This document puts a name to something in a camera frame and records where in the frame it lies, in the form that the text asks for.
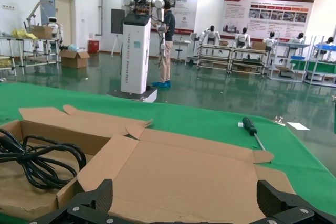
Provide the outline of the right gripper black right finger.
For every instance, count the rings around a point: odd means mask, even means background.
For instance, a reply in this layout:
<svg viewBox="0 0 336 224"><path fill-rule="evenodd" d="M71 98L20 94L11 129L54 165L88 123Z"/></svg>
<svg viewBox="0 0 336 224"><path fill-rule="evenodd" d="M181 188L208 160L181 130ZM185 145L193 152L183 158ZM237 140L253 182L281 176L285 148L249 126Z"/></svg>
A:
<svg viewBox="0 0 336 224"><path fill-rule="evenodd" d="M266 180L257 182L257 204L265 215L257 223L335 223L335 216L315 208L299 195L277 190Z"/></svg>

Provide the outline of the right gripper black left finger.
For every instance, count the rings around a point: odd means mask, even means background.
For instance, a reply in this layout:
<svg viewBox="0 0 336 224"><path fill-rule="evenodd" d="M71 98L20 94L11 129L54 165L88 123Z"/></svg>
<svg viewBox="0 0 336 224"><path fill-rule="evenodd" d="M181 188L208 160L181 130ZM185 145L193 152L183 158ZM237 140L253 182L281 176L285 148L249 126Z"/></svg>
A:
<svg viewBox="0 0 336 224"><path fill-rule="evenodd" d="M76 194L64 207L29 223L105 223L113 201L113 183L105 179L95 189Z"/></svg>

